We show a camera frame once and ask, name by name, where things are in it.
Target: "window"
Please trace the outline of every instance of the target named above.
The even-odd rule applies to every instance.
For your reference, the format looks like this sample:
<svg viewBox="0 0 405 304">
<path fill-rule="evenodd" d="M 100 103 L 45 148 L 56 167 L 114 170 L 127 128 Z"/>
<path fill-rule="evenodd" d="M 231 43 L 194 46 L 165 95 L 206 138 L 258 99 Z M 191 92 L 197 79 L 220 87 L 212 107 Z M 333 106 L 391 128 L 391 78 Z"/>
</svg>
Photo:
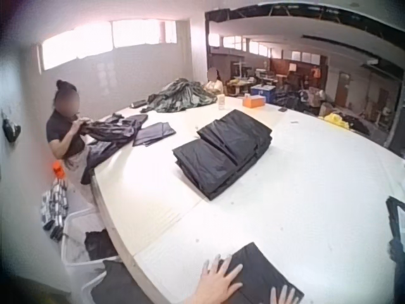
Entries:
<svg viewBox="0 0 405 304">
<path fill-rule="evenodd" d="M 165 21 L 166 43 L 177 43 L 176 21 Z"/>
<path fill-rule="evenodd" d="M 122 20 L 113 22 L 114 46 L 137 46 L 157 44 L 160 40 L 160 26 L 157 20 Z"/>
<path fill-rule="evenodd" d="M 281 59 L 282 50 L 281 49 L 271 49 L 271 57 L 275 59 Z"/>
<path fill-rule="evenodd" d="M 259 54 L 259 43 L 251 41 L 249 42 L 249 52 L 252 54 Z"/>
<path fill-rule="evenodd" d="M 230 49 L 242 49 L 242 37 L 241 36 L 224 37 L 223 47 Z"/>
<path fill-rule="evenodd" d="M 235 36 L 235 49 L 242 49 L 242 37 Z"/>
<path fill-rule="evenodd" d="M 321 64 L 321 56 L 317 54 L 311 54 L 311 63 L 313 65 L 320 65 Z"/>
<path fill-rule="evenodd" d="M 283 59 L 291 60 L 292 59 L 292 51 L 288 49 L 283 50 Z"/>
<path fill-rule="evenodd" d="M 209 34 L 208 44 L 210 46 L 220 46 L 220 36 L 218 34 Z"/>
<path fill-rule="evenodd" d="M 291 60 L 301 61 L 301 52 L 293 51 L 291 54 Z"/>
<path fill-rule="evenodd" d="M 110 22 L 84 25 L 75 28 L 77 57 L 85 58 L 113 50 Z"/>
<path fill-rule="evenodd" d="M 44 70 L 77 58 L 75 31 L 70 30 L 49 38 L 42 43 Z"/>
<path fill-rule="evenodd" d="M 262 46 L 261 44 L 259 44 L 259 55 L 267 57 L 268 56 L 267 47 Z"/>
<path fill-rule="evenodd" d="M 311 53 L 302 53 L 302 62 L 311 63 Z"/>
<path fill-rule="evenodd" d="M 176 21 L 122 20 L 83 25 L 42 43 L 44 70 L 76 58 L 138 44 L 177 43 Z"/>
</svg>

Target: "orange tissue box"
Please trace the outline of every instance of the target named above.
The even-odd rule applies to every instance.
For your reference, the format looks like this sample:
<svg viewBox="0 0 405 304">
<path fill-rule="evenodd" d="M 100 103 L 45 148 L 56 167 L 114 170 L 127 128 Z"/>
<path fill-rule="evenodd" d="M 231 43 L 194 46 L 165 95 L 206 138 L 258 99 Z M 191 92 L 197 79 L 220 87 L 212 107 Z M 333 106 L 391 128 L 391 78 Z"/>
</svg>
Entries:
<svg viewBox="0 0 405 304">
<path fill-rule="evenodd" d="M 260 95 L 247 96 L 243 99 L 243 106 L 246 108 L 257 108 L 266 104 L 266 98 Z"/>
</svg>

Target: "blue box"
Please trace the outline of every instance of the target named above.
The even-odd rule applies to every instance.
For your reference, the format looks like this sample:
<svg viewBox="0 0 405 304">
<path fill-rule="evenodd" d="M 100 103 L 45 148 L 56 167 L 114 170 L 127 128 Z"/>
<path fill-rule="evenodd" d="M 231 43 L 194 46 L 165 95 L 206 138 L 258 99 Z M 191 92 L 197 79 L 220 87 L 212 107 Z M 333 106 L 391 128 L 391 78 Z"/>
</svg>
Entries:
<svg viewBox="0 0 405 304">
<path fill-rule="evenodd" d="M 274 85 L 255 85 L 251 87 L 251 95 L 260 95 L 266 98 L 266 103 L 274 103 L 274 95 L 276 93 Z"/>
</svg>

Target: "plastic bin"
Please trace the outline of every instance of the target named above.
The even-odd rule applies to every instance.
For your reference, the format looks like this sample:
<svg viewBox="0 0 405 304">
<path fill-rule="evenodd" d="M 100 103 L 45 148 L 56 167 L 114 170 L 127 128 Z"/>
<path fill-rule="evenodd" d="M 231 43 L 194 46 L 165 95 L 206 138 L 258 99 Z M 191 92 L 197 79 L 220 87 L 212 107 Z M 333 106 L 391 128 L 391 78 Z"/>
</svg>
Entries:
<svg viewBox="0 0 405 304">
<path fill-rule="evenodd" d="M 260 95 L 266 98 L 266 103 L 274 103 L 274 94 L 276 92 L 274 85 L 255 85 L 251 87 L 251 95 Z"/>
<path fill-rule="evenodd" d="M 107 272 L 104 271 L 101 275 L 99 275 L 95 279 L 88 282 L 85 286 L 83 286 L 82 288 L 83 304 L 95 304 L 93 301 L 93 297 L 91 296 L 91 291 L 94 287 L 96 287 L 98 284 L 101 283 L 101 281 L 104 279 L 106 275 Z"/>
<path fill-rule="evenodd" d="M 62 239 L 62 262 L 70 278 L 72 298 L 81 303 L 82 286 L 105 272 L 104 260 L 117 260 L 119 256 L 90 261 L 84 246 L 86 232 L 102 231 L 104 222 L 97 209 L 90 208 L 67 216 Z"/>
</svg>

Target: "clear plastic bottle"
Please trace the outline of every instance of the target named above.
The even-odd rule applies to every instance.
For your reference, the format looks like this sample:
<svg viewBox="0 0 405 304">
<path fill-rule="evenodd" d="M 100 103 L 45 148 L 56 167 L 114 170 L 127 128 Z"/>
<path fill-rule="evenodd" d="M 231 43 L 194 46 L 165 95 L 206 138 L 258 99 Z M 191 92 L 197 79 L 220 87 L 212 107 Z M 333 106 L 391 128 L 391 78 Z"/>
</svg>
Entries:
<svg viewBox="0 0 405 304">
<path fill-rule="evenodd" d="M 218 101 L 217 101 L 218 109 L 224 110 L 225 109 L 225 95 L 224 94 L 217 95 L 217 98 L 218 98 Z"/>
</svg>

